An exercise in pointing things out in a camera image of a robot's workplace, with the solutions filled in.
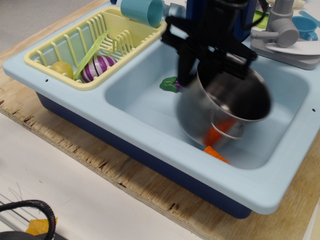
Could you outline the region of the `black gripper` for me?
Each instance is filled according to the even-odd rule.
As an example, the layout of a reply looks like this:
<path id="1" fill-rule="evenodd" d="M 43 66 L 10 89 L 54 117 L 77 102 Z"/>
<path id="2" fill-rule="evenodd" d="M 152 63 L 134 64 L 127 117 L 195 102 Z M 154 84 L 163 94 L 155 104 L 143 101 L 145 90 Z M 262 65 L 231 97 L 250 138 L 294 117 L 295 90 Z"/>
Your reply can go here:
<path id="1" fill-rule="evenodd" d="M 248 0 L 188 0 L 185 18 L 166 17 L 167 28 L 162 35 L 162 41 L 176 49 L 182 46 L 184 40 L 170 31 L 170 27 L 175 26 L 197 44 L 226 52 L 222 70 L 245 80 L 251 71 L 250 63 L 256 60 L 257 54 L 234 36 L 234 28 L 238 19 L 241 24 L 246 23 L 249 4 Z M 197 56 L 188 48 L 181 48 L 177 53 L 177 80 L 182 87 L 186 87 L 194 78 L 192 69 Z"/>

